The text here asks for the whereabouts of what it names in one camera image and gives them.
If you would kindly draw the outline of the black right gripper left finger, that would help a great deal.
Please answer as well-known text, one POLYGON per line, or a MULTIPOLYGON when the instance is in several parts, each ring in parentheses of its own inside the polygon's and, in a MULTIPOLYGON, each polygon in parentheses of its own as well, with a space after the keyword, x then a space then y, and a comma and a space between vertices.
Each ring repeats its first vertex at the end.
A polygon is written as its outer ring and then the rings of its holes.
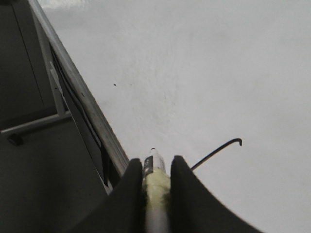
POLYGON ((117 186, 70 233, 142 233, 142 164, 132 159, 117 186))

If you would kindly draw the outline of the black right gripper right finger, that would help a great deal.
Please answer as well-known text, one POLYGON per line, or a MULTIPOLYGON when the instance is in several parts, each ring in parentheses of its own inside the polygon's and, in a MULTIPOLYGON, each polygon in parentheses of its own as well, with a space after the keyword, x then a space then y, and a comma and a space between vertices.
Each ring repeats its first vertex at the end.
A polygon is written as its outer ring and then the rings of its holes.
POLYGON ((220 201, 194 175, 182 156, 171 165, 174 233, 259 233, 220 201))

